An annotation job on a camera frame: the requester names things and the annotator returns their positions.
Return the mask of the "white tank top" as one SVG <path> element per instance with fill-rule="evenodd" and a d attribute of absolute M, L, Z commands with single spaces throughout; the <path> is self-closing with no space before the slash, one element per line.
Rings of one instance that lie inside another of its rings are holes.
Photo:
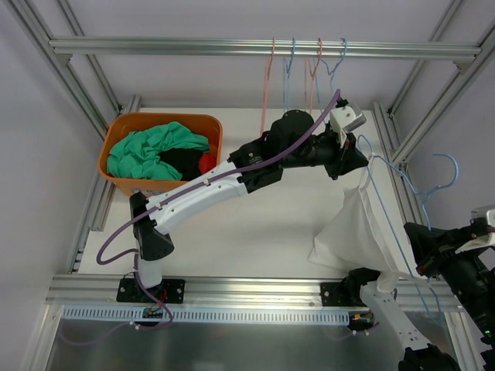
<path fill-rule="evenodd" d="M 308 262 L 332 277 L 362 267 L 377 271 L 383 292 L 401 279 L 421 287 L 425 282 L 414 272 L 389 167 L 377 155 L 369 160 L 357 184 L 343 190 L 339 211 L 314 237 Z"/>

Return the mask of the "blue hanger with green top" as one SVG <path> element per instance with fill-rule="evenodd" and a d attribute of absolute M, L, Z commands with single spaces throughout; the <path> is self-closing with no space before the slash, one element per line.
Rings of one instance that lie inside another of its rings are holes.
<path fill-rule="evenodd" d="M 342 42 L 343 50 L 339 53 L 339 59 L 333 65 L 332 68 L 329 67 L 329 64 L 325 60 L 321 60 L 321 63 L 323 63 L 323 65 L 326 68 L 326 73 L 327 73 L 328 78 L 329 78 L 329 91 L 330 91 L 330 96 L 331 97 L 333 96 L 333 92 L 334 92 L 334 89 L 333 89 L 333 80 L 334 80 L 334 78 L 336 76 L 336 72 L 337 72 L 338 68 L 340 67 L 340 65 L 342 64 L 342 62 L 344 61 L 344 59 L 346 58 L 346 55 L 347 55 L 347 39 L 346 38 L 342 38 L 341 39 L 341 42 Z M 317 105 L 318 105 L 319 111 L 322 113 L 323 112 L 323 102 L 322 102 L 321 93 L 320 93 L 320 89 L 319 89 L 318 78 L 315 78 L 315 89 L 316 89 L 316 101 L 317 101 Z"/>

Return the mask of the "pink hanger with black top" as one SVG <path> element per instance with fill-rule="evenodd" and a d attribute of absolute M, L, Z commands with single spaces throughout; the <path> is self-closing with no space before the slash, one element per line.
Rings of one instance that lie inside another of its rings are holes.
<path fill-rule="evenodd" d="M 309 58 L 304 61 L 304 103 L 306 111 L 311 114 L 313 108 L 313 99 L 316 91 L 316 74 L 322 59 L 323 41 L 318 38 L 318 49 L 316 61 L 311 62 Z"/>

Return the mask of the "pink wire hanger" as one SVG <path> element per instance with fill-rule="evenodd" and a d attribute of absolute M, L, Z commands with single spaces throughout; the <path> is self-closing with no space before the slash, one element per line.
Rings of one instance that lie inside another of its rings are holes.
<path fill-rule="evenodd" d="M 264 76 L 264 87 L 263 87 L 263 97 L 262 97 L 262 109 L 261 109 L 261 125 L 260 125 L 260 135 L 263 135 L 266 125 L 266 111 L 268 108 L 268 95 L 269 95 L 269 84 L 271 76 L 271 67 L 275 54 L 275 38 L 271 39 L 271 52 L 270 56 L 266 60 L 265 64 L 265 76 Z"/>

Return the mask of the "red tank top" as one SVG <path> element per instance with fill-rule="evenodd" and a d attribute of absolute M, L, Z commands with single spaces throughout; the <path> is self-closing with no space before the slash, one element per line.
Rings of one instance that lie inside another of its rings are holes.
<path fill-rule="evenodd" d="M 217 158 L 211 153 L 203 153 L 198 161 L 198 169 L 200 174 L 208 173 L 217 166 Z"/>

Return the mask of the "black tank top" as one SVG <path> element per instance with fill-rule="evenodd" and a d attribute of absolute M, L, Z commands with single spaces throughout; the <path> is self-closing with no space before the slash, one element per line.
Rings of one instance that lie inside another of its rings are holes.
<path fill-rule="evenodd" d="M 171 165 L 179 174 L 181 181 L 191 181 L 202 175 L 200 171 L 200 159 L 203 157 L 201 150 L 192 148 L 173 148 L 159 153 L 159 159 Z"/>

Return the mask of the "green tank top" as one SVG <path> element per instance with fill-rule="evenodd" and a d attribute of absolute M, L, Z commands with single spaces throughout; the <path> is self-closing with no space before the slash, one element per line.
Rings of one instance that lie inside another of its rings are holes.
<path fill-rule="evenodd" d="M 180 174 L 159 159 L 159 153 L 173 148 L 192 148 L 207 153 L 207 137 L 172 121 L 144 131 L 132 131 L 111 147 L 107 173 L 120 179 L 179 181 Z"/>

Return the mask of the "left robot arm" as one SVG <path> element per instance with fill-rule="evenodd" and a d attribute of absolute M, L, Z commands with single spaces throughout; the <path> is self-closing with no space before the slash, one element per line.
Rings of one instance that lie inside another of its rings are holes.
<path fill-rule="evenodd" d="M 336 180 L 367 166 L 353 134 L 367 120 L 361 109 L 354 104 L 337 106 L 327 117 L 323 133 L 314 134 L 316 123 L 309 113 L 287 111 L 260 138 L 193 181 L 155 198 L 140 192 L 131 196 L 138 255 L 137 271 L 125 289 L 127 300 L 153 302 L 170 293 L 156 264 L 174 251 L 171 230 L 190 217 L 280 181 L 286 168 L 322 166 Z"/>

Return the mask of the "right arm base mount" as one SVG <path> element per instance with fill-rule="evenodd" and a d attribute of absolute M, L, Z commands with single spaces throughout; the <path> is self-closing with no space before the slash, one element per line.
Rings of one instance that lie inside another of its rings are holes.
<path fill-rule="evenodd" d="M 319 285 L 323 307 L 364 308 L 360 299 L 360 288 L 346 282 L 323 282 Z"/>

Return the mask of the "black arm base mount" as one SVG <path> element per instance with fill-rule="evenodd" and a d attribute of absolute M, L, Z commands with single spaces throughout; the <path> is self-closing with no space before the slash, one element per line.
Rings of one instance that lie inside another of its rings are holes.
<path fill-rule="evenodd" d="M 182 304 L 186 282 L 182 279 L 162 279 L 159 285 L 148 288 L 154 298 L 166 304 Z M 153 303 L 153 300 L 139 287 L 133 277 L 119 281 L 116 301 L 121 303 Z"/>

